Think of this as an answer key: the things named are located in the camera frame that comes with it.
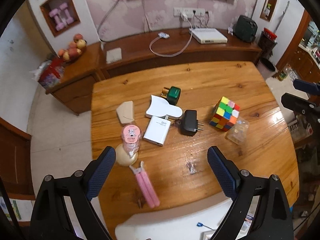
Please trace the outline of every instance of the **white cable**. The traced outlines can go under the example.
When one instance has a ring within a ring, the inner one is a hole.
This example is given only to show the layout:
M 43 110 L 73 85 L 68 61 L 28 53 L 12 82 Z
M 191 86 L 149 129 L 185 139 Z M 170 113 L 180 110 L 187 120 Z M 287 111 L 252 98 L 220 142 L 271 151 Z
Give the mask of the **white cable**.
M 98 28 L 97 28 L 97 33 L 98 33 L 98 36 L 99 36 L 99 39 L 100 41 L 103 41 L 103 42 L 108 42 L 108 41 L 104 41 L 103 39 L 100 38 L 100 28 L 102 27 L 103 23 L 105 22 L 105 20 L 108 18 L 108 16 L 111 14 L 111 12 L 113 11 L 113 9 L 118 5 L 118 3 L 120 2 L 120 0 L 117 0 L 114 5 L 108 10 L 108 12 L 104 15 L 104 17 L 102 18 Z
M 175 57 L 175 56 L 177 56 L 177 55 L 180 55 L 180 54 L 189 46 L 189 44 L 190 44 L 190 42 L 191 42 L 191 39 L 192 39 L 192 33 L 193 33 L 193 31 L 192 31 L 192 25 L 191 25 L 191 23 L 189 22 L 188 19 L 187 19 L 187 22 L 190 24 L 190 27 L 191 27 L 191 35 L 190 35 L 190 39 L 189 39 L 188 43 L 183 47 L 182 50 L 180 50 L 179 52 L 177 52 L 177 53 L 175 53 L 175 54 L 171 54 L 171 55 L 159 54 L 159 53 L 154 52 L 154 51 L 151 49 L 151 46 L 152 46 L 157 40 L 159 40 L 159 39 L 161 39 L 161 38 L 164 38 L 163 36 L 160 36 L 160 35 L 159 35 L 159 36 L 156 37 L 153 41 L 151 41 L 151 43 L 150 43 L 150 45 L 149 45 L 149 48 L 150 48 L 151 52 L 152 52 L 153 54 L 156 54 L 157 56 L 160 56 L 160 57 Z

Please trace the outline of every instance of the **beige sponge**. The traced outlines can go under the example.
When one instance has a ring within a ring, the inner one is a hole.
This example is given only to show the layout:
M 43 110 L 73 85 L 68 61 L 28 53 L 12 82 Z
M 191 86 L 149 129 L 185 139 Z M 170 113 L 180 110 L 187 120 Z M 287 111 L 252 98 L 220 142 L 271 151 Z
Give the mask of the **beige sponge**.
M 120 123 L 124 126 L 130 123 L 134 123 L 134 109 L 133 101 L 123 102 L 116 109 Z

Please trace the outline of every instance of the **router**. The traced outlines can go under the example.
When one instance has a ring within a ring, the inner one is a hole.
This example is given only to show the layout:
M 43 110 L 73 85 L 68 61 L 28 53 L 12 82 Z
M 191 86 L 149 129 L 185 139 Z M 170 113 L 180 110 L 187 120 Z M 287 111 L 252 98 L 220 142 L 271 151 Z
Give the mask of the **router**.
M 200 44 L 219 44 L 227 43 L 228 39 L 221 32 L 214 28 L 195 28 L 192 29 L 192 36 Z

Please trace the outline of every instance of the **black power adapter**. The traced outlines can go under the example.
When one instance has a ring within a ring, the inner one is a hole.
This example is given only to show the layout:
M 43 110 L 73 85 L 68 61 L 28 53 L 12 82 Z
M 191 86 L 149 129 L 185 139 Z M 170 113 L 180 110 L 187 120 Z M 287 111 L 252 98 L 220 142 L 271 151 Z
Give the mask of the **black power adapter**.
M 202 130 L 198 128 L 198 125 L 203 125 L 198 123 L 197 120 L 197 111 L 196 110 L 186 110 L 184 112 L 183 119 L 180 124 L 180 131 L 183 135 L 194 136 L 198 130 Z

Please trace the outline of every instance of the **trash can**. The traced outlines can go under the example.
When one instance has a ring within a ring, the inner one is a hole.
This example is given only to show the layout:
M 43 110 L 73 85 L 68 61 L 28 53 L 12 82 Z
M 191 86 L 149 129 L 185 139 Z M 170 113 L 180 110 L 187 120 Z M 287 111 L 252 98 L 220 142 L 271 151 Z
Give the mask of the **trash can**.
M 262 75 L 263 79 L 266 80 L 269 77 L 272 77 L 278 72 L 277 68 L 266 58 L 261 57 L 257 64 L 257 69 Z
M 269 38 L 269 34 L 264 31 L 261 32 L 261 36 L 258 42 L 258 46 L 262 49 L 261 57 L 270 58 L 273 48 L 277 45 L 277 42 Z

